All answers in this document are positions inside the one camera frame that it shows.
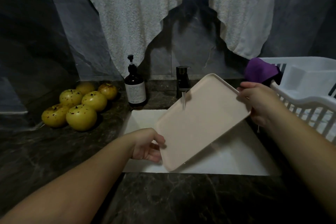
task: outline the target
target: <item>running water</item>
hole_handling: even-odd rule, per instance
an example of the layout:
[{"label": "running water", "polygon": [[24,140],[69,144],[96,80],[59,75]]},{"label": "running water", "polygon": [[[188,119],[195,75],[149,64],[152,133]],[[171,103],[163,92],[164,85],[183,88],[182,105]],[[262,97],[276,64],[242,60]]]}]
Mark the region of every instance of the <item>running water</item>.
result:
[{"label": "running water", "polygon": [[186,92],[182,91],[182,105],[183,105],[183,110],[186,108]]}]

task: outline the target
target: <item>bottle label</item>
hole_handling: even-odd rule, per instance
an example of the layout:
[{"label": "bottle label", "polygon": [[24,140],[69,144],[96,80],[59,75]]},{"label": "bottle label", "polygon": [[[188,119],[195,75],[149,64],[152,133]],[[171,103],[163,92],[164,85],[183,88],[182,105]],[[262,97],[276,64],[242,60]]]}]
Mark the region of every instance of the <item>bottle label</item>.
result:
[{"label": "bottle label", "polygon": [[146,100],[145,82],[137,85],[125,84],[128,102],[139,104]]}]

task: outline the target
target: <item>brown glass bottle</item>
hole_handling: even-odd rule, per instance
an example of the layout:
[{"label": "brown glass bottle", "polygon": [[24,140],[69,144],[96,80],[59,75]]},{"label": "brown glass bottle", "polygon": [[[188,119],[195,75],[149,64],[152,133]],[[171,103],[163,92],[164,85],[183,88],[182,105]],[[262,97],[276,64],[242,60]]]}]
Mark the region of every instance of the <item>brown glass bottle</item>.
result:
[{"label": "brown glass bottle", "polygon": [[137,67],[133,64],[133,55],[127,57],[131,64],[128,66],[129,75],[125,78],[125,87],[128,103],[131,107],[140,107],[146,104],[146,90],[143,77],[137,73]]}]

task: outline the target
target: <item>white dish rack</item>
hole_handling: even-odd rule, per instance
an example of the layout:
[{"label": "white dish rack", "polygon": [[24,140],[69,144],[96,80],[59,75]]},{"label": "white dish rack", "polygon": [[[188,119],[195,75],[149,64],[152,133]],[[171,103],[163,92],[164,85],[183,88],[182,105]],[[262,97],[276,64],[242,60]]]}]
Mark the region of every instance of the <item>white dish rack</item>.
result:
[{"label": "white dish rack", "polygon": [[261,58],[283,72],[272,83],[287,108],[336,145],[336,60],[322,57]]}]

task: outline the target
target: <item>black faucet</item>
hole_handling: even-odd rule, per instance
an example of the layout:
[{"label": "black faucet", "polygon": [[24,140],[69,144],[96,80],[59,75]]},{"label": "black faucet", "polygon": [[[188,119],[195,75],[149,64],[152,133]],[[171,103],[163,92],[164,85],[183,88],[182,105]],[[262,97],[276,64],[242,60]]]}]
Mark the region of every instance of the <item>black faucet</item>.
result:
[{"label": "black faucet", "polygon": [[182,97],[182,91],[190,90],[190,80],[187,74],[187,66],[176,67],[176,98]]}]

